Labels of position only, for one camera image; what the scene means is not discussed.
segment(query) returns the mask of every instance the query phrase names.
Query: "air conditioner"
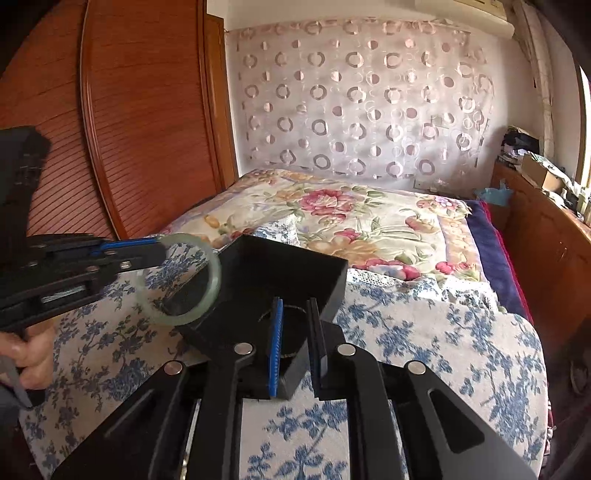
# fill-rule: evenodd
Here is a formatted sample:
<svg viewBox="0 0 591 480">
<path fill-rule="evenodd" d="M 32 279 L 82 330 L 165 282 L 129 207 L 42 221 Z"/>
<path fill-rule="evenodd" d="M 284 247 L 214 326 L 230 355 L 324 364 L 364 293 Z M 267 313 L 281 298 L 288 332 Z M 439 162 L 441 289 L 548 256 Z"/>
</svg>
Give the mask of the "air conditioner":
<svg viewBox="0 0 591 480">
<path fill-rule="evenodd" d="M 507 21 L 499 0 L 414 0 L 417 10 L 448 18 L 502 38 L 511 38 L 515 27 Z"/>
</svg>

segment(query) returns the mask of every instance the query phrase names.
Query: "blue plastic bag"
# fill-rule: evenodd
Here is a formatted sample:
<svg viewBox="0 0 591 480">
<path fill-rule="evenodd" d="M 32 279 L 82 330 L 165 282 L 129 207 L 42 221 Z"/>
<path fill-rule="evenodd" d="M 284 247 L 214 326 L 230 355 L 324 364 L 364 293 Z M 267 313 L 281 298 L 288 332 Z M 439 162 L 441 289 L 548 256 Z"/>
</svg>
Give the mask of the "blue plastic bag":
<svg viewBox="0 0 591 480">
<path fill-rule="evenodd" d="M 507 188 L 505 180 L 501 180 L 500 187 L 498 189 L 474 190 L 474 194 L 478 200 L 506 207 L 509 205 L 509 199 L 513 195 L 513 190 Z"/>
</svg>

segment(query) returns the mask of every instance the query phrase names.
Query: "blue floral fabric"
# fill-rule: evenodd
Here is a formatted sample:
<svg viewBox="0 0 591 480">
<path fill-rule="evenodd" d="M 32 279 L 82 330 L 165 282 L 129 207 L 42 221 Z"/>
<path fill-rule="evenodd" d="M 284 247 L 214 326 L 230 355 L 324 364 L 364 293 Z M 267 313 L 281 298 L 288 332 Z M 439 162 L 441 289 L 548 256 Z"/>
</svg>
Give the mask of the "blue floral fabric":
<svg viewBox="0 0 591 480">
<path fill-rule="evenodd" d="M 289 242 L 289 232 L 283 223 L 257 235 Z M 176 246 L 147 279 L 154 297 L 191 276 L 201 261 L 195 250 Z M 163 363 L 203 360 L 174 330 L 150 323 L 135 298 L 136 278 L 121 275 L 103 300 L 70 312 L 58 325 L 48 400 L 21 416 L 46 477 Z M 380 361 L 424 362 L 538 473 L 548 398 L 535 330 L 481 299 L 450 303 L 434 292 L 436 285 L 428 281 L 392 282 L 349 270 L 335 322 L 349 342 Z M 245 400 L 240 478 L 349 478 L 345 402 L 317 401 L 309 374 L 290 401 Z"/>
</svg>

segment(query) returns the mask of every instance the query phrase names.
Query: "silver screw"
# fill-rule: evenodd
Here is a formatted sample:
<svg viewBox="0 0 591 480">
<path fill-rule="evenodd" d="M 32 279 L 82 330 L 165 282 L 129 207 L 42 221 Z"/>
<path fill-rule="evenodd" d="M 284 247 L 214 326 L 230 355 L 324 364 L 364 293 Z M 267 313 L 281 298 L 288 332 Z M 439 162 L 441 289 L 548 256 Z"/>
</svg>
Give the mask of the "silver screw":
<svg viewBox="0 0 591 480">
<path fill-rule="evenodd" d="M 423 362 L 418 360 L 412 361 L 407 365 L 408 371 L 415 375 L 423 375 L 427 371 L 427 367 Z"/>
<path fill-rule="evenodd" d="M 234 345 L 234 351 L 238 355 L 248 355 L 249 353 L 252 353 L 252 345 L 246 342 L 237 343 Z"/>
<path fill-rule="evenodd" d="M 164 373 L 167 375 L 177 375 L 183 370 L 183 364 L 173 360 L 164 365 Z"/>
<path fill-rule="evenodd" d="M 355 354 L 356 349 L 350 343 L 341 343 L 337 348 L 336 351 L 343 356 L 352 356 Z"/>
</svg>

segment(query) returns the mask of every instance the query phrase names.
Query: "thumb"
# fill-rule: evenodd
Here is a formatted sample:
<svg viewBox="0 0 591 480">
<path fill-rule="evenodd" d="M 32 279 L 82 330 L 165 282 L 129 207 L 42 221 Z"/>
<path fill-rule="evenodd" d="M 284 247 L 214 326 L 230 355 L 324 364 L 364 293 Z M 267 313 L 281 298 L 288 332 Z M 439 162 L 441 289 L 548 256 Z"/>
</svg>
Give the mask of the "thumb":
<svg viewBox="0 0 591 480">
<path fill-rule="evenodd" d="M 27 356 L 27 344 L 15 333 L 0 332 L 0 355 L 22 360 Z"/>
</svg>

